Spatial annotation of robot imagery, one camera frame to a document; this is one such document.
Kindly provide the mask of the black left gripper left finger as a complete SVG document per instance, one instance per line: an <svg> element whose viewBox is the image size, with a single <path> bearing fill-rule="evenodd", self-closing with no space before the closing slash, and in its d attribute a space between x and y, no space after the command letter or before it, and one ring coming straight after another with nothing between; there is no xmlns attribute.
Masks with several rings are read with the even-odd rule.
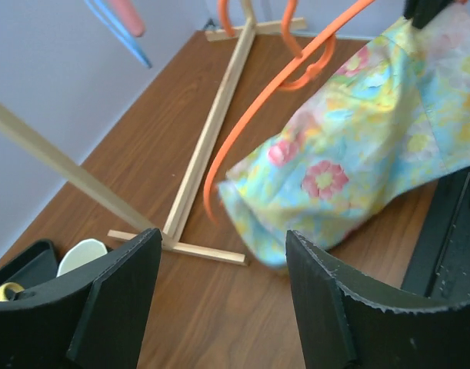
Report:
<svg viewBox="0 0 470 369"><path fill-rule="evenodd" d="M0 368L137 367L161 252L147 229L0 302Z"/></svg>

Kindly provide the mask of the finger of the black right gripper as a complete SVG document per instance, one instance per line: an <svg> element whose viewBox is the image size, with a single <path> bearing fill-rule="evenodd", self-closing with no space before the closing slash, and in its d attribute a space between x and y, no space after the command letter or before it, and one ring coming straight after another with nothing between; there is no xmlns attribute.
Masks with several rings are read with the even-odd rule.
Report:
<svg viewBox="0 0 470 369"><path fill-rule="evenodd" d="M453 0L406 0L403 16L416 29L423 29L437 14L450 6Z"/></svg>

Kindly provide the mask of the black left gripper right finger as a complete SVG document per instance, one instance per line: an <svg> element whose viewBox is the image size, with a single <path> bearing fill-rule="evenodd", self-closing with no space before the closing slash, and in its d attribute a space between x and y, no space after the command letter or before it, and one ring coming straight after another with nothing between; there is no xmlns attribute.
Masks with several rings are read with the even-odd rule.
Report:
<svg viewBox="0 0 470 369"><path fill-rule="evenodd" d="M307 368L470 368L470 300L394 288L297 231L285 247Z"/></svg>

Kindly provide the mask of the floral pastel skirt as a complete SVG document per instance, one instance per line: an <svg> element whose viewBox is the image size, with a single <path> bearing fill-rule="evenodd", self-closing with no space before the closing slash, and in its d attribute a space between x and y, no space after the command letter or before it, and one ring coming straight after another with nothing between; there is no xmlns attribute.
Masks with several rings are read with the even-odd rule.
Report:
<svg viewBox="0 0 470 369"><path fill-rule="evenodd" d="M399 19L359 49L218 185L246 247L286 264L285 235L336 246L392 199L470 166L470 15Z"/></svg>

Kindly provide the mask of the orange plastic hanger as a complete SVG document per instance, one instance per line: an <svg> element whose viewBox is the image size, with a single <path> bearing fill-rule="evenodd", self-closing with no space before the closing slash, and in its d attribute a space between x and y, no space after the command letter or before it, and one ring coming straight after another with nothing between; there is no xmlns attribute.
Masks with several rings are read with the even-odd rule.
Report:
<svg viewBox="0 0 470 369"><path fill-rule="evenodd" d="M240 117L218 150L211 167L208 170L208 174L206 175L203 188L204 209L211 221L215 220L211 206L211 194L215 175L224 161L225 156L228 154L229 149L233 146L235 140L242 133L243 129L275 92L278 90L294 91L306 86L310 81L316 79L332 59L337 42L337 31L372 3L373 0L358 0L354 2L354 4L335 18L328 26L326 26L326 28L316 35L304 48L302 48L290 32L290 23L298 3L297 1L287 2L281 20L281 32L284 43L293 54L293 59L260 92L258 97ZM297 68L322 45L325 49L318 61L310 64L301 77L294 81L288 81L287 78L290 77L291 74L295 72Z"/></svg>

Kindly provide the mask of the pink plastic hanger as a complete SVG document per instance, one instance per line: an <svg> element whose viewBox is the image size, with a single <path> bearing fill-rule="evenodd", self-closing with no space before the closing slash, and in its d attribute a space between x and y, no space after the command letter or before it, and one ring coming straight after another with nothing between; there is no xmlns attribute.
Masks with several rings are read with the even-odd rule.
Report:
<svg viewBox="0 0 470 369"><path fill-rule="evenodd" d="M113 10L126 29L135 37L142 37L145 33L145 24L135 9L131 0L109 0Z"/></svg>

